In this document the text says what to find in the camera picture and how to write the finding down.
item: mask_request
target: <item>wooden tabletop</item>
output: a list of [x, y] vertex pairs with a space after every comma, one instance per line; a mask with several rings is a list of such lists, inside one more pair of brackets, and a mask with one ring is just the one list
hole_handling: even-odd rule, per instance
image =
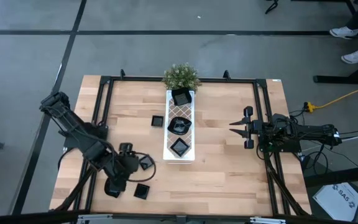
[[[75, 113], [90, 122], [98, 93], [100, 76], [84, 76]], [[272, 112], [288, 115], [280, 80], [267, 80]], [[133, 150], [150, 154], [157, 173], [143, 184], [150, 186], [147, 200], [134, 197], [137, 183], [128, 182], [119, 198], [104, 193], [107, 176], [99, 172], [92, 212], [153, 213], [188, 215], [271, 215], [265, 164], [255, 149], [244, 149], [244, 140], [229, 131], [229, 123], [239, 121], [245, 106], [254, 107], [251, 84], [204, 83], [195, 96], [195, 150], [192, 164], [167, 164], [162, 159], [163, 128], [151, 127], [152, 115], [165, 114], [165, 87], [160, 82], [114, 82], [108, 115], [108, 141], [115, 149], [131, 142]], [[260, 92], [265, 114], [263, 93]], [[105, 97], [99, 118], [102, 117]], [[281, 153], [285, 183], [296, 201], [310, 213], [310, 205], [298, 160]], [[80, 176], [82, 155], [75, 149], [62, 160], [50, 208], [59, 206], [74, 188]], [[139, 169], [131, 179], [149, 177], [153, 169]], [[85, 186], [80, 208], [85, 206]], [[276, 187], [282, 211], [280, 191]]]

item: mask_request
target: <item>person's foot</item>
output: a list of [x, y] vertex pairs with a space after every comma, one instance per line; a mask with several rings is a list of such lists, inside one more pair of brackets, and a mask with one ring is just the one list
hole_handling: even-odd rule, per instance
[[348, 64], [358, 63], [358, 51], [353, 52], [348, 55], [343, 55], [341, 57], [341, 60]]
[[351, 30], [347, 27], [335, 28], [335, 29], [329, 30], [329, 34], [331, 34], [334, 37], [350, 39], [349, 37], [354, 37], [355, 35], [358, 34], [358, 29]]

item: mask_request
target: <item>green plant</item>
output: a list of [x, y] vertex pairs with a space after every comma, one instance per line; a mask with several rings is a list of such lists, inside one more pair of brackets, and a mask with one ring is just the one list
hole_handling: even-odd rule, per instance
[[176, 90], [179, 88], [189, 88], [194, 92], [201, 86], [201, 82], [197, 77], [198, 71], [189, 66], [188, 63], [175, 65], [171, 69], [164, 71], [164, 79], [162, 80], [168, 90]]

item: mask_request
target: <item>gray floor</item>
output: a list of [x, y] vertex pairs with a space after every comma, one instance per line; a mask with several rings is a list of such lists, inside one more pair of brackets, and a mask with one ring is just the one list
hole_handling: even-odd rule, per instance
[[[71, 30], [80, 0], [0, 0], [0, 29]], [[265, 15], [270, 2], [88, 0], [80, 30], [326, 30], [351, 16], [344, 3], [292, 2]], [[0, 215], [9, 213], [24, 162], [40, 123], [40, 101], [55, 81], [68, 36], [0, 36]], [[315, 84], [313, 75], [343, 75], [358, 65], [339, 57], [358, 49], [358, 40], [332, 37], [214, 35], [77, 36], [61, 90], [75, 104], [83, 75], [162, 75], [173, 63], [189, 62], [202, 77], [283, 80], [290, 110], [304, 101], [322, 105], [357, 85]], [[342, 132], [358, 129], [358, 94], [305, 116], [308, 124], [332, 123]], [[50, 124], [24, 212], [48, 210], [63, 138]], [[314, 146], [305, 143], [304, 148]], [[358, 140], [334, 149], [358, 164]], [[329, 168], [353, 168], [327, 152]]]

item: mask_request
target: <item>white sign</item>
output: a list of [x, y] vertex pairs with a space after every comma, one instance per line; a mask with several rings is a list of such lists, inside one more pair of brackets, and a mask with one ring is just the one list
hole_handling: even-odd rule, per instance
[[326, 185], [313, 198], [335, 220], [350, 222], [356, 214], [358, 193], [348, 183]]

